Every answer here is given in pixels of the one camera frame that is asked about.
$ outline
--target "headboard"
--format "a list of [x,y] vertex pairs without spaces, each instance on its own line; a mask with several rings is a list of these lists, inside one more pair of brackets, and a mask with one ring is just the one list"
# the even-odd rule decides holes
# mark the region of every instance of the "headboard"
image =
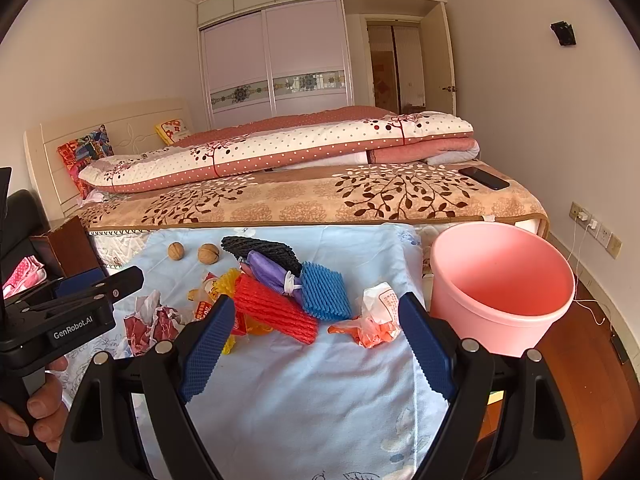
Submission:
[[116,155],[158,150],[164,146],[155,125],[182,119],[193,131],[191,116],[182,99],[157,99],[82,112],[41,123],[24,133],[31,185],[40,196],[49,221],[71,216],[78,209],[78,188],[66,172],[58,146],[82,137],[101,124]]

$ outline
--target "silver screw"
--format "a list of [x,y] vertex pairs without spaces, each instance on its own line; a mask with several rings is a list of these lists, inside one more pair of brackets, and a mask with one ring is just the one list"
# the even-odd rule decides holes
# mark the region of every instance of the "silver screw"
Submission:
[[109,354],[107,352],[98,352],[94,356],[94,363],[97,365],[103,365],[109,360]]
[[154,346],[157,354],[166,354],[170,352],[171,348],[173,347],[174,345],[171,343],[171,341],[161,341],[156,346]]
[[462,348],[464,348],[467,352],[477,352],[480,349],[480,345],[478,341],[468,337],[467,339],[462,340]]
[[527,357],[535,363],[542,361],[542,354],[535,348],[529,348],[529,350],[527,350]]

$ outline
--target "purple plastic bag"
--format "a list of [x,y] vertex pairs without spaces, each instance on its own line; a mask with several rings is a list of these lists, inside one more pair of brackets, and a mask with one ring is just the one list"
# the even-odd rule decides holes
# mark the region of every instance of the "purple plastic bag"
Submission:
[[271,290],[275,290],[278,294],[292,296],[299,305],[302,305],[300,278],[288,270],[284,270],[258,251],[249,251],[246,262],[251,267],[256,280]]

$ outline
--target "hand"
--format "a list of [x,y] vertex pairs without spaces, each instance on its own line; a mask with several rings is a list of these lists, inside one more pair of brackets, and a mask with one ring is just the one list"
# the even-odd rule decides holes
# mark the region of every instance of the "hand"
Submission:
[[[66,357],[63,356],[53,361],[47,369],[63,372],[67,365]],[[62,384],[58,378],[53,374],[45,376],[43,386],[27,401],[27,409],[33,418],[38,419],[33,425],[33,434],[57,453],[68,410],[62,402]],[[4,402],[0,402],[0,424],[7,433],[29,436],[29,428],[25,422]]]

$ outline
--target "black phone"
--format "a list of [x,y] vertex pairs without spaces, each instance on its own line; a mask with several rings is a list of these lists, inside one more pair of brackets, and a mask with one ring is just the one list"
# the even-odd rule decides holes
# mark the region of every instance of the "black phone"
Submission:
[[509,183],[506,180],[492,175],[491,173],[487,173],[486,171],[483,171],[480,168],[476,168],[474,166],[462,168],[461,170],[458,170],[458,173],[463,174],[464,176],[468,176],[469,178],[472,178],[483,186],[487,186],[488,188],[495,191],[504,189],[505,187],[509,187]]

